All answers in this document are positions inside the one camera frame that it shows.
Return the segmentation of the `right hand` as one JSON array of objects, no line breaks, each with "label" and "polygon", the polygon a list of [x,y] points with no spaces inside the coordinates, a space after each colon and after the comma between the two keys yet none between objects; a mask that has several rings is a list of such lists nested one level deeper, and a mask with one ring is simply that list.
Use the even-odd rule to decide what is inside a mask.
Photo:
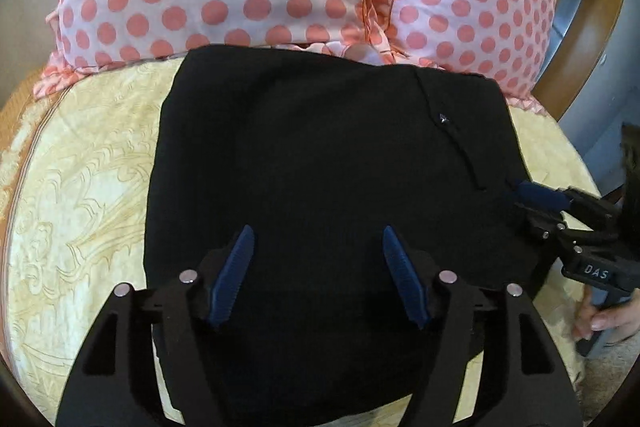
[{"label": "right hand", "polygon": [[636,289],[626,303],[598,310],[591,303],[591,287],[585,286],[582,301],[575,314],[573,337],[575,340],[590,339],[596,332],[611,331],[610,343],[620,343],[639,332],[640,301]]}]

